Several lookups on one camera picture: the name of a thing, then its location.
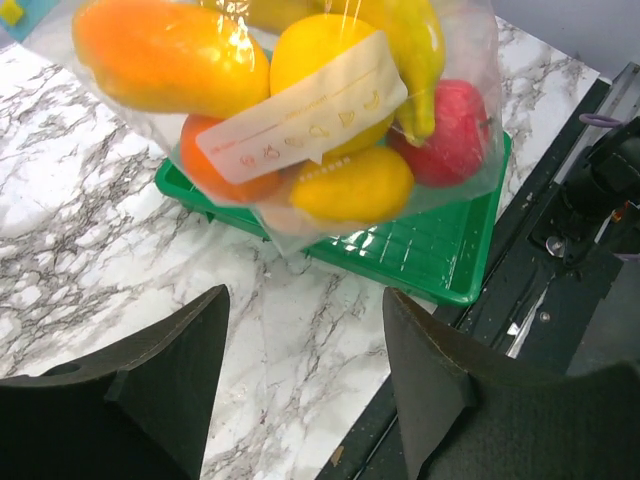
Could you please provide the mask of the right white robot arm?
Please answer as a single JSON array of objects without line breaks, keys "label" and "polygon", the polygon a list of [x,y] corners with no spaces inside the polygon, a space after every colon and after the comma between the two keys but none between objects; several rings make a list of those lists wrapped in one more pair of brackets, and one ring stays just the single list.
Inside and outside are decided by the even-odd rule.
[{"label": "right white robot arm", "polygon": [[639,203],[639,118],[626,123],[602,115],[581,118],[609,131],[580,152],[541,218],[545,248],[567,267],[586,259],[615,211]]}]

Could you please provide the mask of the yellow orange mango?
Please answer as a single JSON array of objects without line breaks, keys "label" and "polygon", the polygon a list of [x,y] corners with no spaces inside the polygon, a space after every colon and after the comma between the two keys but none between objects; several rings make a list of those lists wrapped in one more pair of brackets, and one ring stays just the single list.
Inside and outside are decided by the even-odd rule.
[{"label": "yellow orange mango", "polygon": [[266,100],[269,62],[246,26],[172,1],[90,1],[72,18],[99,89],[142,112],[230,118]]}]

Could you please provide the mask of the yellow lemon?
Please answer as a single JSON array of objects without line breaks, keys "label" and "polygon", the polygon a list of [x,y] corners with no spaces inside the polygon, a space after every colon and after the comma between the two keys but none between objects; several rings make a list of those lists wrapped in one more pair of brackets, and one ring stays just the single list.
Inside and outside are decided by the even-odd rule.
[{"label": "yellow lemon", "polygon": [[289,201],[313,219],[376,224],[397,217],[414,187],[406,161],[389,147],[374,146],[318,165],[307,162]]}]

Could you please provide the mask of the orange peach with leaf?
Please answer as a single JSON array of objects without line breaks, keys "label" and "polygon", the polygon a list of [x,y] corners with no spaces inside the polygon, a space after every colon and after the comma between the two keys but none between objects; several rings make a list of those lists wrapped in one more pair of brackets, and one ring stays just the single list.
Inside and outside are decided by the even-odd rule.
[{"label": "orange peach with leaf", "polygon": [[256,204],[257,211],[266,225],[283,235],[315,237],[317,227],[300,211],[291,205],[287,191],[279,191]]}]

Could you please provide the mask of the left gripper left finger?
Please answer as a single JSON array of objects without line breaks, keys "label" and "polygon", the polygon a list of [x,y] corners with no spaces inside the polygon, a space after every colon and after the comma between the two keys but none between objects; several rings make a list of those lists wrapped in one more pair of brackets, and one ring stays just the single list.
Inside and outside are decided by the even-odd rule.
[{"label": "left gripper left finger", "polygon": [[2,379],[2,478],[199,478],[229,313],[214,286],[100,350]]}]

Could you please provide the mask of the red apple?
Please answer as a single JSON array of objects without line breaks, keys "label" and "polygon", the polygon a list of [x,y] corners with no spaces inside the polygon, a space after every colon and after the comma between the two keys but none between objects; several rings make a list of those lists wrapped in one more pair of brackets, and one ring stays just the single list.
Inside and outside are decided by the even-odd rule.
[{"label": "red apple", "polygon": [[445,79],[435,92],[434,133],[420,147],[408,143],[396,130],[387,145],[409,165],[417,183],[448,188],[464,183],[484,163],[490,121],[478,89],[465,80]]}]

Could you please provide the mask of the yellow banana bunch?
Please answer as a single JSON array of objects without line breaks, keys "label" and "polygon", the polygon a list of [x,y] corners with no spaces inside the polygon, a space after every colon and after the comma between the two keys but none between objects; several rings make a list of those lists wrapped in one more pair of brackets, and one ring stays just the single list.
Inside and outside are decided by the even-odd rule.
[{"label": "yellow banana bunch", "polygon": [[271,33],[318,13],[344,14],[384,31],[408,89],[408,99],[396,113],[405,139],[421,146],[434,133],[435,88],[444,71],[446,44],[430,1],[230,1],[228,8]]}]

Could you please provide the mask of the clear zip top bag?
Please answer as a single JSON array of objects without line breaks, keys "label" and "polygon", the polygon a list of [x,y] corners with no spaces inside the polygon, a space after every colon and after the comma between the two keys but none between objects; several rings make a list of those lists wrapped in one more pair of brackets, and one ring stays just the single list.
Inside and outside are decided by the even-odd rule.
[{"label": "clear zip top bag", "polygon": [[488,1],[5,1],[1,25],[285,253],[500,182]]}]

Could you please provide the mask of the green plastic tray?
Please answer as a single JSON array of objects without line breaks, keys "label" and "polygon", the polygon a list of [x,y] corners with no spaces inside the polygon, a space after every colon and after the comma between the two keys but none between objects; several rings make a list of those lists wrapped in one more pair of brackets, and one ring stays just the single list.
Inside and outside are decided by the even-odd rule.
[{"label": "green plastic tray", "polygon": [[279,191],[289,196],[309,161],[320,165],[374,146],[391,148],[389,131],[404,135],[396,111],[376,144],[316,157],[283,139],[286,111],[276,99],[233,121],[180,116],[168,127],[172,147],[157,174],[157,187],[190,210],[270,240],[283,254],[304,251],[433,302],[470,304],[479,294],[510,149],[501,131],[497,53],[455,46],[439,82],[445,79],[465,80],[483,97],[490,121],[484,163],[454,187],[426,187],[414,178],[405,209],[391,220],[329,223],[296,208],[319,230],[315,237],[296,237],[270,229],[256,204]]}]

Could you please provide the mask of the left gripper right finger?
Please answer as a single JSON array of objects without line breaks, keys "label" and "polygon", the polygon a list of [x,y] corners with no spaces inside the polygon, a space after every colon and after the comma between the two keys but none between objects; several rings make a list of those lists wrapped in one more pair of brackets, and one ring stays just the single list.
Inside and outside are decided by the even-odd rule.
[{"label": "left gripper right finger", "polygon": [[413,479],[635,479],[639,366],[553,374],[387,289],[383,321]]}]

